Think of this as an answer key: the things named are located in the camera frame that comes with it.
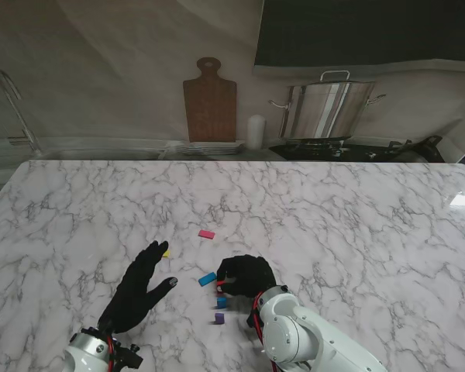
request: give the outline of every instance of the kitchen counter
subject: kitchen counter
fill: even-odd
[[[390,371],[465,372],[465,166],[54,160],[0,192],[0,371],[59,366],[154,239],[179,284],[119,337],[141,371],[270,370],[249,302],[213,325],[197,282],[249,253]]]

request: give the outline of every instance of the stack of plates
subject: stack of plates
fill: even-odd
[[[236,142],[193,142],[174,149],[185,155],[233,155],[243,151],[244,141]]]

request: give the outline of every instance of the wooden cutting board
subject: wooden cutting board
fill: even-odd
[[[220,78],[220,60],[200,58],[197,79],[183,82],[190,142],[236,141],[236,83]]]

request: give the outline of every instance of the stainless steel pot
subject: stainless steel pot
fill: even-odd
[[[326,74],[345,73],[344,81],[324,81]],[[284,109],[279,138],[327,138],[352,136],[366,106],[386,95],[370,99],[374,82],[350,81],[350,72],[326,71],[320,81],[289,88],[288,103],[272,105]]]

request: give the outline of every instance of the red cable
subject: red cable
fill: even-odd
[[[253,300],[253,323],[255,324],[255,330],[257,331],[257,336],[260,339],[260,343],[263,345],[264,344],[264,339],[262,337],[262,329],[260,327],[260,320],[258,319],[258,314],[256,312],[257,310],[257,303],[258,299],[260,296],[263,294],[263,292],[260,292],[255,299]],[[277,365],[274,363],[272,360],[270,361],[270,364],[272,365],[272,372],[277,372]]]
[[[114,345],[112,344],[112,337],[108,336],[107,337],[107,344],[108,344],[108,372],[112,372],[112,369],[114,367],[114,360],[112,358],[114,354]]]

